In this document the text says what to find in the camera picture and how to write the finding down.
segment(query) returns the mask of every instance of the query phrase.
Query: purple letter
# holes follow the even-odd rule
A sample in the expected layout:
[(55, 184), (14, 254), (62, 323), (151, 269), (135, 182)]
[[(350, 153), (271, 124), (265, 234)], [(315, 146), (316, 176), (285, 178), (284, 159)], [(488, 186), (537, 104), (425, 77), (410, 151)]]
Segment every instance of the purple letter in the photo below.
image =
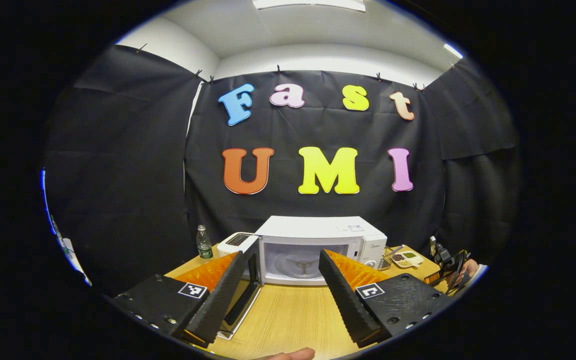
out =
[(392, 184), (393, 191), (407, 192), (412, 190), (412, 182), (408, 173), (409, 151), (405, 148), (391, 148), (388, 154), (392, 157), (392, 164), (395, 167), (395, 182)]

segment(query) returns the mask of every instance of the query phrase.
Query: table surface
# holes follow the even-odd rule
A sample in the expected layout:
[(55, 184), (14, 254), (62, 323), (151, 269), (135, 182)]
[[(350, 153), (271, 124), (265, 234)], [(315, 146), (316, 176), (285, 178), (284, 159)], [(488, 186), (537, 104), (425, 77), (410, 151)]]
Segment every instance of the table surface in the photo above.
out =
[[(400, 251), (406, 250), (412, 249), (405, 246)], [(212, 253), (217, 254), (217, 244)], [(439, 270), (437, 264), (423, 258), (416, 269), (393, 264), (383, 272), (389, 277), (409, 273), (423, 280)], [(166, 276), (174, 278), (201, 264), (197, 256)], [(435, 286), (441, 292), (447, 288), (445, 280)], [(253, 360), (305, 347), (314, 349), (315, 360), (330, 360), (369, 348), (359, 349), (352, 341), (327, 285), (263, 285), (233, 337), (230, 340), (217, 337), (207, 351), (236, 360)]]

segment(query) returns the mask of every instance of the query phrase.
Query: blue letter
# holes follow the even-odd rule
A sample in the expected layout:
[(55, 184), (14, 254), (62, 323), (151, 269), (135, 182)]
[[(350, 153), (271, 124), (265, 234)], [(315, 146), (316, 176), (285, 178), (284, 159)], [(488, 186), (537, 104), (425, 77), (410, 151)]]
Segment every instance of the blue letter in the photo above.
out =
[(220, 103), (226, 106), (226, 110), (230, 116), (228, 125), (233, 126), (249, 118), (251, 112), (250, 110), (244, 110), (243, 106), (251, 107), (252, 98), (250, 98), (248, 93), (254, 89), (255, 87), (251, 84), (243, 84), (218, 99)]

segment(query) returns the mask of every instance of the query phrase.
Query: orange letter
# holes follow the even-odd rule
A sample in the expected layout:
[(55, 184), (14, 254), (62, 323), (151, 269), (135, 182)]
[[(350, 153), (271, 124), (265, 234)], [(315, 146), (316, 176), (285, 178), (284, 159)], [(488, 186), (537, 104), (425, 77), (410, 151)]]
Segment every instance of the orange letter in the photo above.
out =
[(252, 150), (256, 157), (256, 175), (252, 182), (242, 180), (242, 159), (246, 156), (243, 148), (227, 148), (221, 155), (224, 157), (223, 183), (235, 194), (256, 194), (268, 184), (268, 165), (275, 153), (272, 148), (259, 147)]
[(415, 114), (408, 111), (407, 104), (410, 104), (410, 99), (404, 97), (400, 91), (397, 91), (390, 95), (390, 98), (395, 101), (395, 106), (397, 107), (397, 112), (399, 116), (406, 119), (407, 121), (411, 121), (415, 118)]

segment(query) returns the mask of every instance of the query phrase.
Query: person's hand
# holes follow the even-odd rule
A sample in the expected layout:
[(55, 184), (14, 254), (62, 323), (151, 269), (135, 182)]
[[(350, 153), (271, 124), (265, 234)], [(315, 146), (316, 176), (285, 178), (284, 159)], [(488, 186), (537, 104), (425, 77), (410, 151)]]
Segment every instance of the person's hand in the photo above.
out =
[(464, 279), (464, 274), (466, 273), (466, 271), (468, 272), (468, 275), (470, 275), (470, 277), (472, 278), (473, 276), (475, 276), (475, 273), (477, 272), (477, 269), (479, 267), (480, 266), (477, 264), (477, 262), (475, 262), (475, 260), (468, 259), (461, 266), (461, 271), (459, 272), (459, 274), (455, 272), (451, 273), (450, 275), (448, 275), (448, 277), (446, 277), (446, 282), (448, 282), (448, 285), (450, 285), (453, 282), (455, 276), (457, 276), (457, 281), (454, 282), (454, 285), (456, 287)]
[(313, 360), (315, 358), (315, 350), (304, 347), (301, 350), (289, 353), (276, 353), (270, 356), (256, 358), (255, 360)]

